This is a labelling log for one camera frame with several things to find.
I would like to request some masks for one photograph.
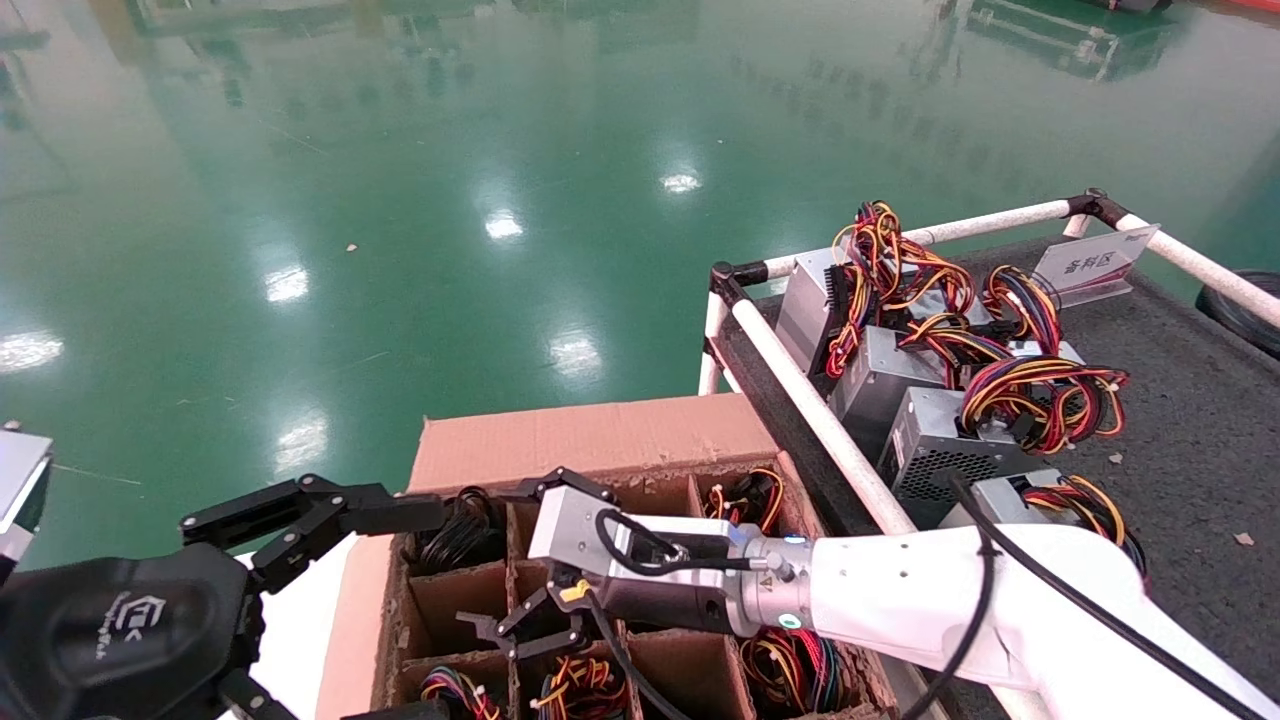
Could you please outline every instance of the white pipe railing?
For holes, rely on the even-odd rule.
[[[1147,220],[1130,213],[1120,218],[1116,223],[1116,229],[1132,231],[1144,228],[1148,224]],[[1156,255],[1181,268],[1187,274],[1239,302],[1242,307],[1262,318],[1271,327],[1280,328],[1280,297],[1272,296],[1267,291],[1210,260],[1207,256],[1192,250],[1164,231],[1157,231],[1155,237],[1147,242],[1147,250],[1153,251]]]
[[[1053,200],[1039,205],[1029,205],[1027,208],[992,213],[966,220],[908,231],[902,233],[902,237],[920,245],[933,245],[1012,229],[1044,220],[1061,219],[1066,218],[1070,211],[1071,208],[1066,200]],[[1084,237],[1088,224],[1088,215],[1073,215],[1068,220],[1064,234],[1068,237]],[[1142,218],[1129,214],[1116,223],[1116,229],[1137,229],[1147,227],[1147,224]],[[1147,247],[1198,278],[1208,287],[1239,302],[1271,325],[1280,328],[1280,299],[1272,297],[1253,283],[1179,242],[1169,233],[1157,232],[1151,242],[1147,243]],[[768,279],[787,277],[795,268],[795,255],[773,258],[765,260],[764,264],[768,269]],[[867,507],[879,529],[886,534],[916,532],[915,524],[908,518],[901,503],[897,502],[884,482],[876,474],[867,456],[854,445],[844,425],[832,414],[831,409],[814,389],[813,383],[809,382],[809,378],[795,364],[795,360],[791,359],[791,355],[782,346],[781,341],[778,341],[778,336],[769,327],[764,316],[760,315],[754,302],[744,299],[735,302],[732,307],[727,307],[719,296],[712,292],[707,304],[705,337],[709,341],[719,337],[724,318],[730,311],[742,327],[742,332],[760,352],[769,370],[782,384],[783,391],[786,391],[787,396],[795,404],[800,415],[804,416],[818,442],[831,455],[840,473],[849,482],[849,486],[858,495],[858,498]],[[708,363],[710,363],[712,369],[708,369]],[[718,380],[716,359],[704,352],[698,393],[709,395],[717,392]],[[1014,720],[1047,720],[1050,717],[1044,701],[1037,693],[1001,687],[992,687],[991,691]]]

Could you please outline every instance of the wire bundle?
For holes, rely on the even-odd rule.
[[[872,311],[876,309],[869,273],[860,259],[837,266],[836,270],[844,273],[845,287],[849,291],[849,314],[845,318],[845,324],[840,328],[840,334],[827,346],[824,370],[829,378],[845,374],[845,365],[849,364],[850,357],[858,354],[858,347],[863,341],[863,328],[870,322]]]
[[[864,202],[851,225],[841,228],[832,249],[847,237],[849,263],[832,250],[849,291],[849,313],[828,345],[826,373],[840,378],[858,352],[863,328],[873,314],[905,310],[931,290],[940,290],[948,313],[964,316],[977,300],[968,270],[902,237],[901,222],[887,202]]]
[[[900,350],[927,347],[937,354],[946,366],[947,389],[966,384],[965,368],[989,365],[1011,357],[1009,348],[969,329],[969,320],[957,313],[938,313],[923,322],[908,323],[906,337],[899,341]]]
[[[973,377],[959,424],[964,432],[977,434],[980,423],[996,416],[1009,425],[1023,450],[1052,455],[1094,434],[1120,433],[1124,407],[1117,391],[1128,380],[1124,370],[1064,357],[1009,357]],[[1107,415],[1111,427],[1103,428]]]
[[[443,698],[461,708],[476,720],[500,720],[502,711],[484,691],[484,685],[471,682],[471,678],[444,665],[436,666],[422,680],[420,700]]]
[[[543,680],[541,697],[529,703],[538,720],[622,720],[626,680],[607,660],[561,657],[559,669]]]
[[[933,288],[942,291],[947,310],[963,315],[973,306],[977,293],[969,270],[902,237],[901,222],[887,202],[864,202],[846,231],[849,255],[870,265],[884,310],[902,310]]]
[[[707,493],[703,515],[714,520],[754,523],[760,532],[772,536],[782,510],[782,478],[768,468],[753,468],[745,478],[730,488],[716,484]]]
[[[739,648],[746,676],[776,712],[833,712],[846,705],[836,644],[812,630],[769,628]]]
[[[1080,475],[1068,475],[1057,479],[1056,487],[1028,487],[1023,489],[1023,500],[1030,505],[1055,511],[1075,514],[1085,529],[1116,543],[1125,551],[1129,560],[1147,577],[1147,555],[1138,543],[1133,529],[1125,525],[1120,509],[1097,486]]]
[[[433,533],[413,533],[404,560],[424,575],[500,560],[506,538],[502,516],[477,487],[462,488],[447,502],[444,525]]]
[[[987,275],[982,304],[1001,320],[1018,320],[1015,340],[1036,338],[1044,355],[1057,355],[1062,328],[1052,287],[1012,265],[1000,265]]]

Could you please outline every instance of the robotic arm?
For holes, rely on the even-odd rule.
[[[0,592],[0,717],[293,715],[248,675],[275,593],[347,534],[435,529],[436,496],[303,475],[182,520],[178,552],[14,573]],[[279,533],[244,568],[225,550]]]
[[[0,569],[20,559],[35,532],[20,518],[42,502],[47,445],[28,450],[0,519]],[[6,479],[0,473],[0,493],[9,493]],[[603,607],[628,621],[740,637],[809,628],[940,669],[970,624],[989,559],[977,528],[813,541],[724,520],[626,515],[608,489],[563,468],[525,480],[517,496],[541,503],[530,557],[550,564],[550,582],[504,619],[460,614],[515,660],[584,647],[584,618],[599,619]],[[292,720],[248,675],[264,632],[260,594],[285,587],[349,533],[429,530],[443,520],[435,496],[393,498],[381,486],[305,475],[183,519],[184,547],[173,555],[15,573],[0,589],[0,717],[211,720],[233,708]],[[1280,720],[1280,707],[1147,598],[1114,544],[1060,525],[1002,529],[1258,716]],[[225,552],[271,533],[252,568]],[[1037,691],[1066,720],[1233,716],[1023,564],[1001,555],[995,566],[992,603],[960,676]],[[539,637],[548,612],[567,614],[570,628]],[[389,712],[415,717],[411,707]]]
[[[563,469],[524,491],[541,502],[530,557],[549,560],[556,570],[554,587],[536,600],[570,614],[584,609],[590,591],[628,621],[740,637],[762,626],[808,628],[937,670],[956,652],[980,592],[982,539],[973,527],[767,538],[754,525],[723,520],[623,515],[608,491]],[[1280,707],[1151,602],[1115,544],[1064,525],[1001,529],[1260,716],[1280,719]],[[1000,555],[995,566],[991,607],[959,676],[1036,691],[1061,719],[1234,717],[1021,564]],[[497,625],[466,619],[512,657],[545,652],[545,639],[521,642],[524,616],[521,610]]]

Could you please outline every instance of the cardboard flap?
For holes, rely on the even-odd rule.
[[[590,475],[774,452],[736,393],[426,420],[408,492],[511,483],[561,465]]]

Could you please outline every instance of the logo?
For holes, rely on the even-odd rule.
[[[154,628],[160,621],[161,612],[164,612],[164,601],[159,597],[146,594],[131,600],[120,606],[115,616],[115,629],[128,628],[129,632],[124,634],[124,642],[141,641],[142,629]]]

